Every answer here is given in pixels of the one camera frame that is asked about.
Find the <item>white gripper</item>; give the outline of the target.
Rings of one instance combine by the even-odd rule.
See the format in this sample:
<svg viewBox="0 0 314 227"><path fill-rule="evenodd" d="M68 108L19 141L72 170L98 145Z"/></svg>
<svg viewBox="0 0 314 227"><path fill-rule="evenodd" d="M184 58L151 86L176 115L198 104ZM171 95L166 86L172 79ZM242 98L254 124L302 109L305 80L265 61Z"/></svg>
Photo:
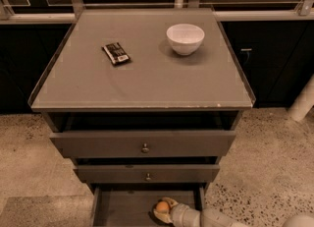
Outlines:
<svg viewBox="0 0 314 227"><path fill-rule="evenodd" d="M166 224L172 224L175 227L201 227L200 212L190 208L186 204L178 203L176 200L165 197L160 201L165 201L171 209L157 210L154 209L155 217Z"/></svg>

